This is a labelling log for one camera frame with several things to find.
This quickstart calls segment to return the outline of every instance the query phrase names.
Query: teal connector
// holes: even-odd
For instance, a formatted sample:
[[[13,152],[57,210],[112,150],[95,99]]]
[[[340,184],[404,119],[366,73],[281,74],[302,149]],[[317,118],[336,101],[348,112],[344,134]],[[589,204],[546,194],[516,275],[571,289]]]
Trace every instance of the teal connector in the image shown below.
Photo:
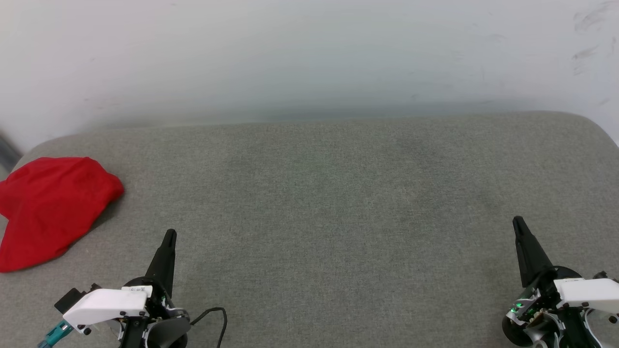
[[[58,341],[65,338],[73,331],[73,327],[62,320],[55,328],[45,335],[45,340],[38,344],[37,348],[52,348]]]

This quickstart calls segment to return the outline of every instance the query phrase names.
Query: wall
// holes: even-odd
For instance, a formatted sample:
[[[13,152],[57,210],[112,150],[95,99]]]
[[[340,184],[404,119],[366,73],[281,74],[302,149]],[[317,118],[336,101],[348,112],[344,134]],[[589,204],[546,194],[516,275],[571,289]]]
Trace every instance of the wall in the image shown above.
[[[619,140],[619,3],[3,0],[22,151],[170,123],[561,110]]]

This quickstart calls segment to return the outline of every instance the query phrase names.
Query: cable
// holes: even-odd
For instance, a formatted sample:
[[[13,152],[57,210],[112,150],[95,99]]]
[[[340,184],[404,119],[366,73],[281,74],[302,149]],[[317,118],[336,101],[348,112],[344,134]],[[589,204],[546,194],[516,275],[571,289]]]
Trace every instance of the cable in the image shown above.
[[[222,333],[219,334],[219,341],[217,342],[217,348],[219,348],[219,346],[222,345],[222,339],[223,339],[223,334],[226,332],[226,326],[228,326],[228,316],[226,315],[226,309],[224,309],[224,307],[213,307],[213,308],[209,308],[206,311],[204,311],[204,313],[200,314],[194,321],[192,321],[190,324],[191,326],[194,326],[198,321],[200,321],[200,319],[204,318],[205,315],[209,314],[212,311],[222,311],[223,313],[223,327],[222,327]]]

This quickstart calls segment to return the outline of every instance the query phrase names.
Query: robotic arm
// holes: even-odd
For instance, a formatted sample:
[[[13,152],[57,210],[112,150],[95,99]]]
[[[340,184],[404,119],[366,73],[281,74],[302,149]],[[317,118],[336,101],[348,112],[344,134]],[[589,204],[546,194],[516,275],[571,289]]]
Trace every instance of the robotic arm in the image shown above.
[[[191,325],[189,314],[172,304],[176,231],[168,230],[144,277],[122,289],[71,289],[54,305],[63,320],[38,348],[53,347],[75,330],[88,335],[92,324],[106,322],[118,332],[121,348],[184,348]]]
[[[513,220],[523,293],[503,318],[503,332],[515,345],[535,348],[603,348],[587,317],[619,313],[619,282],[600,272],[585,280],[554,266],[520,216]]]

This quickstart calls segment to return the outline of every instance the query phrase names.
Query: padded gray surface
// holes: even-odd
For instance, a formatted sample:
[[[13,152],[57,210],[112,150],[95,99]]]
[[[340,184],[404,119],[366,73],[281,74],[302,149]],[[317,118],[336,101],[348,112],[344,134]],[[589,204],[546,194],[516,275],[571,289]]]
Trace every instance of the padded gray surface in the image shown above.
[[[511,347],[517,214],[555,264],[619,276],[619,150],[580,116],[125,129],[20,164],[42,156],[90,156],[126,194],[64,256],[0,274],[3,347],[35,347],[70,288],[143,275],[167,228],[175,304],[225,307],[226,348]],[[221,324],[189,347],[215,347]],[[117,346],[102,326],[57,347]]]

